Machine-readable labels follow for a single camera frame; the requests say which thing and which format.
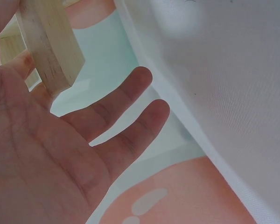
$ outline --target skin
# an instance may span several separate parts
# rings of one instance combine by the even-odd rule
[[[0,31],[18,4],[0,0]],[[28,91],[33,69],[28,52],[0,66],[0,224],[84,224],[158,135],[169,106],[152,102],[122,133],[90,147],[150,85],[150,71],[136,68],[102,100],[58,118],[42,84]]]

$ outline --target orange shape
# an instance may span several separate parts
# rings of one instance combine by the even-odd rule
[[[175,164],[119,196],[100,224],[255,224],[207,157]]]
[[[113,0],[80,0],[66,8],[72,28],[88,28],[106,17],[115,10]]]

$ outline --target finger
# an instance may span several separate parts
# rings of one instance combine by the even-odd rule
[[[62,119],[90,142],[108,130],[151,82],[151,72],[147,68],[138,67],[112,93],[85,109],[63,116]]]
[[[15,14],[20,0],[0,0],[0,32]]]
[[[50,111],[52,104],[57,97],[50,95],[43,83],[39,83],[34,87],[31,94],[37,103],[48,111]]]
[[[13,60],[2,65],[1,68],[16,71],[16,73],[25,80],[35,69],[35,64],[29,51],[25,50]]]
[[[152,143],[169,113],[168,104],[163,100],[156,100],[126,130],[94,147],[105,162],[112,182]]]

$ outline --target white cloth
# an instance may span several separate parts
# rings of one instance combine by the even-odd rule
[[[280,0],[115,2],[155,89],[255,220],[280,224]]]

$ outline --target wooden block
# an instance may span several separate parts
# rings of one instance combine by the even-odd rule
[[[25,43],[21,35],[13,35],[5,38],[0,38],[0,62],[5,64],[19,55],[26,49]],[[37,71],[25,80],[28,88],[32,87],[40,80]]]
[[[80,0],[62,0],[63,7],[69,7]],[[13,36],[13,35],[20,35],[20,28],[17,22],[16,17],[14,16],[11,21],[6,25],[6,27],[1,31],[0,38]]]
[[[80,0],[62,0],[63,7],[71,6]]]
[[[85,59],[60,0],[21,0],[16,13],[24,41],[47,90],[71,87]]]
[[[1,31],[0,38],[14,35],[21,35],[21,31],[15,16],[13,16],[11,21],[9,21],[6,27]]]

